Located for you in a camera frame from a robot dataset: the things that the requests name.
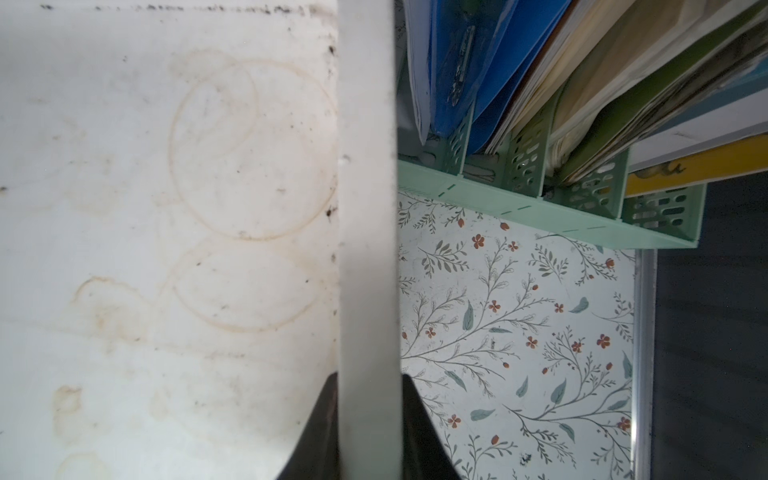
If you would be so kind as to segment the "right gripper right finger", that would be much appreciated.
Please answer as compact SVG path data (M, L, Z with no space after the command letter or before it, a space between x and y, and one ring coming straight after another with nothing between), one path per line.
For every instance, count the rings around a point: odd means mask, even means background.
M403 466L405 480L459 480L413 379L402 375Z

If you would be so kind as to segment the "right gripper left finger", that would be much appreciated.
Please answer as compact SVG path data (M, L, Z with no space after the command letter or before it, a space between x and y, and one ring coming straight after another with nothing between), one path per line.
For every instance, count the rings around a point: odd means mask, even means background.
M325 381L313 410L278 480L340 478L338 373Z

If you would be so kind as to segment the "white plastic drawer cabinet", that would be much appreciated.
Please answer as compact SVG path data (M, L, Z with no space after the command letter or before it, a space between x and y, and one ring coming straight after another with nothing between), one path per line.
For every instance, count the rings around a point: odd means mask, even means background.
M1 5L1 475L399 474L391 1Z

